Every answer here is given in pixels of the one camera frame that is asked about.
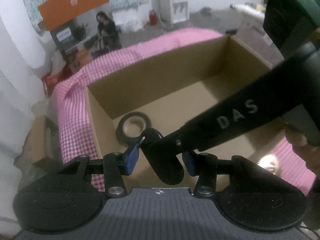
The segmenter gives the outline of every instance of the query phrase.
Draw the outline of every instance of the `pink cloth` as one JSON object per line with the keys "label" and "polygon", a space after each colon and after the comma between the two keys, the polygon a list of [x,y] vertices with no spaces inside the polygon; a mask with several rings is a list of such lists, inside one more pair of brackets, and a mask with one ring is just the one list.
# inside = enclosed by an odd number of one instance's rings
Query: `pink cloth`
{"label": "pink cloth", "polygon": [[[220,36],[220,33],[212,30],[195,28],[171,32],[154,40],[99,57],[68,80],[59,83],[54,89],[52,102],[58,112],[63,162],[66,163],[81,154],[88,154],[90,159],[98,159],[85,109],[84,89],[87,85],[148,57]],[[283,141],[275,148],[275,154],[279,159],[290,163],[282,166],[283,179],[300,189],[305,189],[304,193],[309,191],[314,175],[312,178],[312,174],[306,169],[303,161],[292,152],[290,145]],[[99,191],[104,191],[103,176],[92,176],[92,185]]]}

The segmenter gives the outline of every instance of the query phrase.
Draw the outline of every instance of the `woman with dark hair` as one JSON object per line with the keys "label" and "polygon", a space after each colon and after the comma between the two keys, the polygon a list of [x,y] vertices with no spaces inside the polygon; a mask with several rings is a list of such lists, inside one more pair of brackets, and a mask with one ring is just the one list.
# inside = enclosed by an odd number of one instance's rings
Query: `woman with dark hair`
{"label": "woman with dark hair", "polygon": [[103,11],[97,13],[98,24],[98,47],[100,50],[113,51],[121,49],[120,39],[116,25]]}

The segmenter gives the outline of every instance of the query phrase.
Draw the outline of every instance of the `white box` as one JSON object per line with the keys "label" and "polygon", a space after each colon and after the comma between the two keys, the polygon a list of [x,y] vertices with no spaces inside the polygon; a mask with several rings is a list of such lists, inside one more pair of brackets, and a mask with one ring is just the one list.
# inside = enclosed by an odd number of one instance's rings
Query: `white box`
{"label": "white box", "polygon": [[188,0],[160,0],[161,19],[171,24],[189,20]]}

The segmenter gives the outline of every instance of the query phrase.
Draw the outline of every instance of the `orange panel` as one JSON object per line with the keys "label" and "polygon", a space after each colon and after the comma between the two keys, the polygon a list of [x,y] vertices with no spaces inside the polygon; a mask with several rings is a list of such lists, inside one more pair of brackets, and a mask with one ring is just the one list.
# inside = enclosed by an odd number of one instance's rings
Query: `orange panel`
{"label": "orange panel", "polygon": [[48,0],[39,6],[47,30],[51,31],[109,0]]}

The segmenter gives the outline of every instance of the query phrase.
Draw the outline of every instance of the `roll of tape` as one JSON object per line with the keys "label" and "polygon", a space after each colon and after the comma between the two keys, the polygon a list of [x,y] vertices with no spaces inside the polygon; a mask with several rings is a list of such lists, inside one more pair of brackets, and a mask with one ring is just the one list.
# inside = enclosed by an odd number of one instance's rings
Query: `roll of tape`
{"label": "roll of tape", "polygon": [[126,114],[116,129],[117,140],[127,145],[138,143],[140,134],[146,128],[151,128],[151,121],[147,115],[141,112]]}

